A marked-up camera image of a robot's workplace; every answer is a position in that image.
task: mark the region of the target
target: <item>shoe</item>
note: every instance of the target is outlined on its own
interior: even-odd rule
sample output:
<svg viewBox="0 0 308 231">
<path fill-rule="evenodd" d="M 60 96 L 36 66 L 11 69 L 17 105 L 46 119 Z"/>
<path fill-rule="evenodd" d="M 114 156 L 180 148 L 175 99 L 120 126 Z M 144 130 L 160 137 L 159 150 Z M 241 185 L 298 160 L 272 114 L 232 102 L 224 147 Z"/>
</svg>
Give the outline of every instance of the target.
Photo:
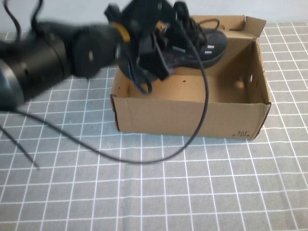
<svg viewBox="0 0 308 231">
<path fill-rule="evenodd" d="M 197 23 L 190 17 L 186 3 L 181 1 L 175 2 L 173 8 L 177 12 L 177 17 L 182 22 L 187 36 L 197 49 L 204 68 L 215 65 L 222 58 L 228 44 L 225 34 L 217 30 L 220 25 L 219 20 L 209 19 Z M 217 26 L 214 29 L 200 26 L 203 23 L 212 21 L 217 22 Z M 167 26 L 163 30 L 157 28 L 154 32 L 154 36 L 161 50 L 167 69 L 172 70 L 176 67 L 200 68 L 189 44 L 183 38 L 181 32 L 175 31 L 173 28 Z M 119 68 L 125 76 L 131 79 L 127 64 L 120 64 Z M 142 69 L 142 73 L 146 75 L 150 82 L 162 79 L 154 73 L 147 71 L 146 68 Z M 138 78 L 138 73 L 136 73 L 136 77 L 138 82 L 145 83 L 144 78 Z"/>
</svg>

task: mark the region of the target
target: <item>black cable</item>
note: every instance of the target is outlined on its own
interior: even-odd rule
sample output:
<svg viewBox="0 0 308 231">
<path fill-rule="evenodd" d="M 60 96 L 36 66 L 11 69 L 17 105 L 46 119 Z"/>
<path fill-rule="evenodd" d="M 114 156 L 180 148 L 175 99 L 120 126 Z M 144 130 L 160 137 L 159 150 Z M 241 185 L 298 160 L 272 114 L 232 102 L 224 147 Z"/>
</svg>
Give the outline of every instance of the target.
<svg viewBox="0 0 308 231">
<path fill-rule="evenodd" d="M 203 124 L 203 121 L 205 119 L 205 115 L 206 115 L 206 111 L 207 111 L 207 107 L 208 107 L 208 98 L 209 98 L 209 92 L 208 92 L 208 82 L 207 82 L 207 79 L 206 79 L 206 74 L 205 74 L 205 70 L 204 70 L 204 67 L 203 67 L 203 64 L 202 64 L 202 61 L 199 57 L 199 54 L 198 52 L 196 51 L 192 41 L 189 39 L 189 37 L 186 35 L 186 32 L 183 28 L 182 25 L 180 25 L 180 28 L 181 28 L 181 31 L 183 33 L 183 37 L 185 38 L 185 40 L 189 43 L 189 45 L 191 46 L 192 48 L 192 51 L 200 65 L 200 69 L 201 69 L 201 72 L 202 72 L 202 76 L 203 76 L 203 79 L 204 79 L 204 83 L 205 83 L 205 104 L 204 104 L 204 108 L 203 108 L 203 112 L 202 112 L 202 115 L 201 115 L 201 119 L 200 119 L 200 122 L 195 130 L 195 132 L 193 133 L 193 135 L 190 137 L 190 139 L 180 148 L 178 149 L 175 153 L 173 153 L 172 155 L 170 156 L 167 156 L 167 157 L 164 157 L 164 158 L 159 158 L 159 159 L 154 159 L 154 160 L 150 160 L 150 161 L 134 161 L 134 160 L 128 160 L 128 159 L 121 159 L 121 158 L 117 158 L 117 157 L 113 157 L 109 154 L 106 154 L 106 153 L 103 153 L 103 152 L 100 152 L 96 149 L 94 149 L 93 147 L 89 146 L 88 144 L 84 143 L 83 141 L 80 141 L 76 138 L 74 138 L 73 136 L 71 136 L 69 133 L 67 133 L 66 131 L 63 131 L 62 129 L 56 127 L 55 125 L 51 124 L 50 122 L 46 121 L 46 120 L 43 120 L 35 115 L 31 115 L 27 112 L 22 112 L 22 111 L 19 111 L 17 109 L 8 109 L 8 111 L 10 112 L 13 112 L 13 113 L 17 113 L 17 114 L 20 114 L 20 115 L 23 115 L 23 116 L 27 116 L 33 120 L 36 120 L 40 123 L 43 123 L 45 125 L 47 125 L 48 127 L 50 127 L 51 129 L 61 133 L 62 135 L 66 136 L 68 139 L 70 139 L 71 141 L 75 142 L 76 144 L 79 144 L 105 158 L 108 158 L 110 160 L 113 160 L 113 161 L 118 161 L 118 162 L 123 162 L 123 163 L 129 163 L 129 164 L 154 164 L 154 163 L 158 163 L 158 162 L 162 162 L 162 161 L 166 161 L 166 160 L 169 160 L 177 155 L 179 155 L 185 148 L 187 148 L 191 143 L 192 141 L 194 140 L 194 138 L 197 136 L 198 132 L 200 131 L 201 129 L 201 126 Z"/>
<path fill-rule="evenodd" d="M 37 5 L 37 7 L 36 7 L 36 9 L 35 9 L 35 11 L 34 11 L 32 17 L 31 17 L 31 27 L 32 27 L 32 29 L 33 29 L 36 33 L 39 32 L 37 16 L 38 16 L 38 13 L 40 12 L 40 10 L 41 10 L 41 8 L 42 8 L 42 6 L 43 6 L 43 2 L 44 2 L 43 0 L 38 0 L 38 1 L 39 1 L 39 2 L 38 2 L 38 5 Z"/>
<path fill-rule="evenodd" d="M 4 129 L 1 125 L 0 125 L 0 130 L 4 133 L 4 135 L 6 135 L 24 154 L 25 156 L 28 158 L 29 161 L 31 161 L 31 163 L 37 168 L 39 169 L 39 165 L 33 160 L 33 158 L 28 154 L 28 152 L 23 148 L 23 146 L 21 146 L 16 140 L 15 138 L 6 130 Z"/>
<path fill-rule="evenodd" d="M 198 24 L 201 25 L 201 24 L 209 23 L 209 22 L 217 22 L 217 25 L 215 28 L 213 28 L 213 30 L 217 30 L 218 27 L 220 26 L 220 20 L 218 20 L 217 18 L 205 19 L 201 22 L 198 22 Z"/>
<path fill-rule="evenodd" d="M 18 20 L 14 17 L 14 15 L 9 10 L 8 1 L 9 0 L 3 0 L 3 7 L 4 7 L 6 13 L 9 15 L 9 17 L 12 19 L 12 21 L 15 24 L 15 27 L 16 27 L 16 39 L 15 39 L 15 42 L 19 42 L 20 39 L 21 39 L 22 30 L 21 30 L 21 27 L 20 27 L 20 24 L 19 24 Z"/>
</svg>

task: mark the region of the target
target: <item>robotic arm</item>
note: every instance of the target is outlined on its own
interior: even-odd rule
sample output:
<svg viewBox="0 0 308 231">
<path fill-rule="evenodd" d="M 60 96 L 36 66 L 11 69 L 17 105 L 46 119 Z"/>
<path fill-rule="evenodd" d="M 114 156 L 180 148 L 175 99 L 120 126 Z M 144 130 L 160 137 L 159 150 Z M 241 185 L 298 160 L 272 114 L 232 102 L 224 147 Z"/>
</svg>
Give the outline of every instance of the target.
<svg viewBox="0 0 308 231">
<path fill-rule="evenodd" d="M 171 74 L 153 33 L 159 21 L 181 29 L 165 0 L 133 0 L 122 12 L 109 5 L 109 24 L 86 26 L 37 22 L 42 3 L 24 39 L 0 43 L 0 108 L 15 108 L 71 75 L 91 78 L 120 62 L 128 62 L 130 79 L 142 93 L 152 91 L 142 66 L 161 80 Z M 140 60 L 145 53 L 147 60 Z"/>
</svg>

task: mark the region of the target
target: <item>white wall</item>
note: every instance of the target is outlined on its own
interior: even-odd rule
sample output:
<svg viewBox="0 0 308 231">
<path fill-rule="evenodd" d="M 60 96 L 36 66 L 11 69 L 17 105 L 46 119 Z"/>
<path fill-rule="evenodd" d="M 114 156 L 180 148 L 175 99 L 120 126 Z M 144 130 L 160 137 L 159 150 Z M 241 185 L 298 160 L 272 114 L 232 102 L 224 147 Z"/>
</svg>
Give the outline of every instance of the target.
<svg viewBox="0 0 308 231">
<path fill-rule="evenodd" d="M 129 0 L 110 0 L 123 8 Z M 266 19 L 268 22 L 308 22 L 308 0 L 186 0 L 191 14 L 237 14 Z M 10 0 L 9 8 L 23 29 L 37 0 Z M 45 0 L 40 18 L 70 22 L 106 22 L 107 0 Z M 13 29 L 13 23 L 0 7 L 0 31 Z"/>
</svg>

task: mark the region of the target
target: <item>shoelace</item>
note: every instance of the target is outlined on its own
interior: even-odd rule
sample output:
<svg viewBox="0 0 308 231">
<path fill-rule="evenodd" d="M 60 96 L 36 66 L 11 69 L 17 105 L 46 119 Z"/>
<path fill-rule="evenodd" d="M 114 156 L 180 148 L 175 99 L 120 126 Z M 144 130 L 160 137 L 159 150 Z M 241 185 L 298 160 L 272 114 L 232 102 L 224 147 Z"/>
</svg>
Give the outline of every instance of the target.
<svg viewBox="0 0 308 231">
<path fill-rule="evenodd" d="M 192 39 L 193 44 L 196 47 L 207 45 L 206 33 L 202 29 L 201 25 L 204 24 L 204 23 L 209 23 L 209 22 L 217 22 L 217 25 L 216 25 L 215 28 L 210 30 L 210 32 L 208 32 L 207 34 L 213 33 L 219 28 L 220 20 L 218 20 L 216 18 L 212 18 L 212 19 L 206 19 L 206 20 L 203 20 L 203 21 L 197 23 L 191 17 L 189 18 L 190 28 L 188 29 L 187 32 L 188 32 L 189 37 Z"/>
</svg>

